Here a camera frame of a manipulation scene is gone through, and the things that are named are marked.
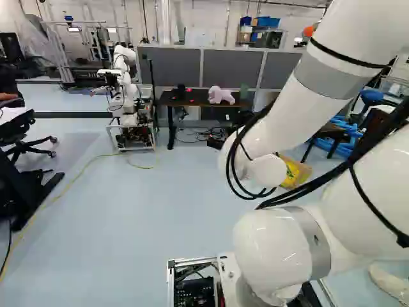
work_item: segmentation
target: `yellow object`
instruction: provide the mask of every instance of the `yellow object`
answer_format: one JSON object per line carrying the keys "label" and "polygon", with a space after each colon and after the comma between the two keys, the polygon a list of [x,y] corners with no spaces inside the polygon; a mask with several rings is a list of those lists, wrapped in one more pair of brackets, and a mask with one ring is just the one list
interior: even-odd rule
{"label": "yellow object", "polygon": [[280,185],[281,187],[285,189],[294,189],[303,184],[311,176],[313,169],[310,166],[297,162],[285,155],[279,155],[279,157],[287,165],[287,177]]}
{"label": "yellow object", "polygon": [[[93,162],[95,162],[96,160],[99,160],[100,158],[105,158],[105,157],[113,157],[115,155],[126,155],[125,153],[112,153],[112,154],[108,154],[108,155],[97,155],[96,157],[92,158],[91,160],[89,160],[85,166],[81,169],[81,171],[78,173],[77,176],[75,176],[73,179],[71,179],[71,181],[69,183],[67,183],[67,185],[65,186],[65,188],[63,189],[63,191],[56,197],[51,198],[50,202],[48,203],[44,203],[41,204],[38,208],[36,213],[31,216],[31,219],[27,222],[27,224],[25,225],[25,227],[23,229],[21,229],[21,231],[16,234],[16,239],[13,240],[13,244],[10,248],[10,254],[8,255],[8,258],[6,260],[6,264],[4,265],[4,270],[2,275],[0,276],[0,283],[3,281],[3,278],[6,274],[7,271],[7,266],[8,266],[8,261],[10,260],[10,258],[12,257],[12,253],[14,251],[14,249],[17,247],[17,245],[21,242],[21,240],[24,240],[24,234],[27,232],[27,230],[33,225],[37,214],[39,213],[39,211],[49,207],[50,205],[52,205],[53,203],[55,203],[56,201],[58,201],[61,197],[63,197],[65,195],[65,193],[68,192],[68,190],[71,188],[71,186],[78,180],[79,177],[82,176],[82,174],[84,174],[85,170],[88,168],[88,166],[90,166]],[[134,164],[132,162],[129,161],[129,157],[127,157],[127,163],[129,165],[131,165],[134,168],[139,168],[139,169],[152,169],[154,168],[154,166],[140,166],[137,164]]]}

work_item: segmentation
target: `wall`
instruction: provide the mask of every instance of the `wall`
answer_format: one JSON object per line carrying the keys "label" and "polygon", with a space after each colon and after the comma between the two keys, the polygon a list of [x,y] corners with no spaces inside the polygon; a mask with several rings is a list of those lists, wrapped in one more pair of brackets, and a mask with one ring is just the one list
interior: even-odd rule
{"label": "wall", "polygon": [[[52,6],[52,14],[54,20],[63,20],[64,13],[73,15],[76,20],[83,20],[81,2],[86,3],[86,0],[47,0]],[[132,40],[134,44],[139,43],[144,35],[144,19],[140,5],[141,0],[126,0],[127,17],[129,26],[133,27]],[[179,1],[181,7],[181,19],[187,28],[188,38],[192,45],[213,45],[222,47],[224,45],[226,25],[227,25],[227,0],[172,0]],[[118,24],[123,26],[125,20],[125,8],[123,0],[88,0],[91,7],[92,17],[95,20],[106,20],[109,25],[114,25],[114,15],[111,6],[114,6]],[[39,15],[35,0],[22,0],[24,11]],[[44,20],[50,20],[50,14],[44,4],[40,3],[40,11]],[[154,0],[145,0],[146,21],[148,25],[148,37],[152,40],[156,34],[155,25],[155,5]],[[161,35],[160,25],[160,7],[158,8],[158,23],[159,34]],[[176,14],[175,5],[172,5],[171,20],[172,20],[172,39],[178,40],[176,30]],[[249,15],[256,16],[257,4],[251,3],[249,6]],[[86,16],[91,19],[91,14],[87,9]],[[242,1],[233,1],[231,3],[229,31],[227,37],[228,47],[234,47],[236,42],[236,34],[240,17],[247,13],[247,3]],[[286,30],[285,48],[291,50],[293,47],[294,37],[300,36],[303,28],[309,26],[319,20],[323,15],[323,10],[312,8],[294,8],[283,5],[261,5],[261,15],[269,15],[271,17],[281,18],[280,28]],[[59,28],[66,51],[69,57],[86,57],[87,50],[81,45],[81,36],[78,33],[69,33],[64,27]],[[121,38],[125,37],[125,30],[120,31]]]}

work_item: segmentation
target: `orange object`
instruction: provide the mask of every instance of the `orange object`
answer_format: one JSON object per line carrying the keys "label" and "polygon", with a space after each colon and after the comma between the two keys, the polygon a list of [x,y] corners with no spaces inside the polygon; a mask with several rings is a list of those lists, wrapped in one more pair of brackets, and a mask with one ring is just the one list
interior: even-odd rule
{"label": "orange object", "polygon": [[306,37],[312,37],[312,35],[314,34],[314,31],[315,31],[314,26],[309,26],[309,27],[306,27],[304,31],[302,32]]}

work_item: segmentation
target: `workbench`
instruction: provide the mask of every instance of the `workbench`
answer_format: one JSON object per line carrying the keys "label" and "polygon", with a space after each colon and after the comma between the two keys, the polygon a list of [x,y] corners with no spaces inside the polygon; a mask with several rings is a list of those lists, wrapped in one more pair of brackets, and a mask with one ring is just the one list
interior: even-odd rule
{"label": "workbench", "polygon": [[174,90],[163,91],[159,100],[158,106],[167,106],[167,123],[169,126],[169,142],[167,149],[172,150],[174,145],[174,139],[176,137],[176,126],[173,121],[173,109],[175,107],[235,107],[235,108],[248,108],[251,103],[247,99],[240,99],[239,92],[233,92],[231,94],[235,99],[235,104],[229,104],[227,101],[222,101],[220,104],[211,104],[208,100],[208,90],[206,89],[193,89],[186,91],[183,97],[177,96],[177,92]]}

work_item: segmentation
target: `person's hand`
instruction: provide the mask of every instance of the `person's hand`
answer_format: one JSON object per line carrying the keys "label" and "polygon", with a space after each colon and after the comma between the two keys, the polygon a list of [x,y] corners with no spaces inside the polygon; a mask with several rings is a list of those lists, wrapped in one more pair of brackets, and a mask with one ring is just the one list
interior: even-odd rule
{"label": "person's hand", "polygon": [[18,98],[17,94],[0,93],[0,101]]}

